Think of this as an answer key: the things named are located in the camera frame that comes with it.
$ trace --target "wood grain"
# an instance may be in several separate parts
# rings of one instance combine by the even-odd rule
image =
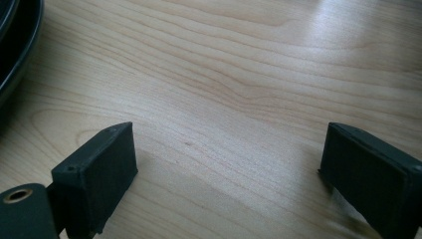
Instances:
[[[317,175],[328,122],[422,159],[418,1],[45,7],[2,123],[0,190],[48,185],[97,131],[132,121],[140,173],[98,238],[377,238]]]

